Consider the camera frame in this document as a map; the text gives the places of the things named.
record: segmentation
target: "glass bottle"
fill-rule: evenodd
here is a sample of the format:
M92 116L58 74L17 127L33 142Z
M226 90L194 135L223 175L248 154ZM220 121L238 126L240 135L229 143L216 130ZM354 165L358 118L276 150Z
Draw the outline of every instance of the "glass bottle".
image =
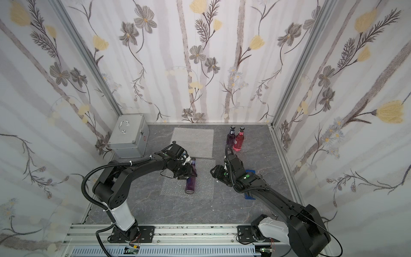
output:
M191 159L191 174L197 176L196 158ZM190 177L185 183L185 193L194 194L196 187L196 177Z
M230 147L233 147L234 141L236 139L236 132L235 132L235 127L231 126L230 127L230 133L227 135L227 142L226 144Z
M238 133L238 135L236 136L236 139L234 141L233 149L236 152L241 150L242 143L244 142L244 129L245 129L245 127L243 127L243 126L240 127L240 132Z

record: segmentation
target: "gray marble floor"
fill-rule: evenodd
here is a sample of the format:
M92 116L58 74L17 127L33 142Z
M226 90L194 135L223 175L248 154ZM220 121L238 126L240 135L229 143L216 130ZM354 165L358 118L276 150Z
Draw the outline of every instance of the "gray marble floor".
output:
M175 127L213 129L212 157L216 164L224 165L224 148L230 125L150 125L145 156L167 146ZM237 153L245 168L263 175L274 190L292 199L268 126L245 127L244 144ZM169 178L160 176L158 171L132 182L127 202L140 224L249 223L260 214L273 216L258 200L244 199L243 194L236 193L223 183L215 182L212 200L161 195L164 179ZM107 214L93 206L86 224L109 223Z

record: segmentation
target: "blue block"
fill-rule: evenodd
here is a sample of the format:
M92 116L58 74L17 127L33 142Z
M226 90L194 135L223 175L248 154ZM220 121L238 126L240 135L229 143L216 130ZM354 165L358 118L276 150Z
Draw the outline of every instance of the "blue block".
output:
M252 173L254 173L254 174L256 173L256 171L255 171L255 170L252 170L252 169L248 169L248 170L246 170L245 172L246 172L246 173L247 173L247 172L252 172ZM245 199L248 199L248 200L255 200L255 198L249 196L249 195L247 194L247 192L244 193L244 198L245 198Z

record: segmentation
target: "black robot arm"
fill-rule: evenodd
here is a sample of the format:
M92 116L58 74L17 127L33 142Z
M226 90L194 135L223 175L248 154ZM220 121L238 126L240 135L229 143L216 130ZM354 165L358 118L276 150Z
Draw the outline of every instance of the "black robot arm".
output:
M224 162L227 169L217 165L210 171L211 175L234 187L237 192L247 192L278 213L286 221L290 246L298 256L317 256L330 242L330 235L323 229L324 223L317 209L289 200L272 189L260 176L246 173L243 162L232 150L228 153L226 149Z
M110 209L117 208L127 199L133 180L164 169L171 170L173 177L177 179L194 176L186 150L174 141L165 149L153 153L151 158L142 164L105 168L93 186L93 193Z

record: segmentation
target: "bubble wrap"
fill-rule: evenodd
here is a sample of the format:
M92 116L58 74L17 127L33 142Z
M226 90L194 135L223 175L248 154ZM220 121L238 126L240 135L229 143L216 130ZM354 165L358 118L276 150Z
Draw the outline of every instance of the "bubble wrap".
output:
M190 157L212 158L214 130L175 127L172 141L187 150Z
M178 180L176 178L166 178L164 179L163 187L161 189L161 195L173 195L178 197L190 197L198 199L211 199L214 195L214 181L215 179L211 176L210 170L214 168L215 160L208 159L196 159L196 187L194 194L185 193L185 183L186 180ZM168 177L173 177L172 171L166 169L163 175Z

